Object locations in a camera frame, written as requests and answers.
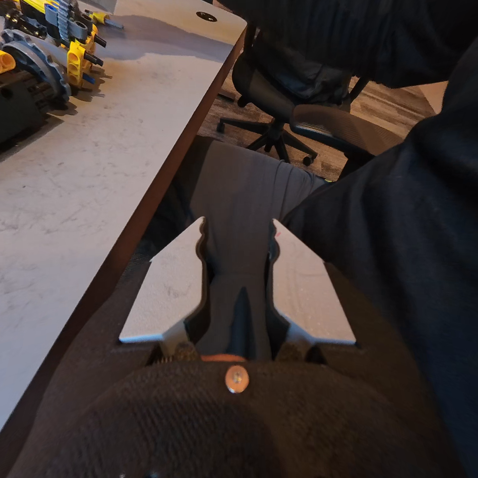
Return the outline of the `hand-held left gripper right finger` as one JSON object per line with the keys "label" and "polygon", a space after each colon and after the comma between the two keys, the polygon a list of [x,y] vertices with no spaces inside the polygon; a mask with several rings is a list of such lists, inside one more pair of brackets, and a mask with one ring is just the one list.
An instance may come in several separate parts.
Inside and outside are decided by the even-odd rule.
{"label": "hand-held left gripper right finger", "polygon": [[324,261],[275,218],[269,238],[266,329],[272,355],[286,343],[305,354],[321,344],[355,346]]}

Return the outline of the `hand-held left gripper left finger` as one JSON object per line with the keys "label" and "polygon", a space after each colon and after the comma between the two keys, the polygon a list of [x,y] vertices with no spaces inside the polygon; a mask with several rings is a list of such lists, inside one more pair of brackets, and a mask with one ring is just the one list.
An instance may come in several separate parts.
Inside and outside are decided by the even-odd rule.
{"label": "hand-held left gripper left finger", "polygon": [[180,343],[202,338],[210,325],[206,233],[200,217],[150,260],[120,343],[154,343],[173,355]]}

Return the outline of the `person's black top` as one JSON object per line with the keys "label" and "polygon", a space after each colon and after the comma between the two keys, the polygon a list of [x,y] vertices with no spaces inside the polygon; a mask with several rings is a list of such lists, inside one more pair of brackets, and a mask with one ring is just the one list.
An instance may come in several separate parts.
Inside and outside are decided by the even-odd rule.
{"label": "person's black top", "polygon": [[284,219],[400,330],[477,477],[477,1],[220,1],[306,59],[388,88],[448,81],[442,110]]}

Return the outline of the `black office chair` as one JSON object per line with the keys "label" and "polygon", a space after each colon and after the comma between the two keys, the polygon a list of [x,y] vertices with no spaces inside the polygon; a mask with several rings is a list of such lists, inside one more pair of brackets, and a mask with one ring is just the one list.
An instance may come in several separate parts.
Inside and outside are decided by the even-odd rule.
{"label": "black office chair", "polygon": [[305,153],[303,164],[310,166],[317,153],[285,130],[342,152],[347,162],[343,178],[374,157],[402,142],[402,139],[350,113],[351,103],[368,84],[360,77],[349,90],[352,75],[341,69],[309,61],[300,53],[268,38],[249,23],[244,47],[232,69],[232,82],[240,94],[238,106],[253,104],[270,115],[270,123],[220,118],[217,131],[225,125],[259,134],[247,148],[277,151],[280,160],[290,163],[286,146]]}

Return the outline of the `yellow black toy vehicle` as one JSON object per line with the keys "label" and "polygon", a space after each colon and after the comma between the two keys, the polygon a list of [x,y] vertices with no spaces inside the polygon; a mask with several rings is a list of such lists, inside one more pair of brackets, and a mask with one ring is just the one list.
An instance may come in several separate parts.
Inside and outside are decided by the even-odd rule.
{"label": "yellow black toy vehicle", "polygon": [[67,51],[17,29],[1,32],[0,142],[40,128],[71,96]]}

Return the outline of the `yellow grey wheel assembly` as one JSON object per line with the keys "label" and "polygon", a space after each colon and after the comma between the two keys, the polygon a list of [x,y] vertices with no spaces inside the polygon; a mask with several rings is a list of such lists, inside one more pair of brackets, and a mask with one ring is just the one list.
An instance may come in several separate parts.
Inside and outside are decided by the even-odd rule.
{"label": "yellow grey wheel assembly", "polygon": [[85,82],[94,84],[90,69],[103,66],[95,48],[107,44],[99,36],[98,25],[120,30],[123,25],[107,13],[81,9],[78,1],[73,0],[21,0],[16,4],[23,30],[30,37],[41,39],[44,45],[54,47],[50,55],[64,66],[67,83],[77,88]]}

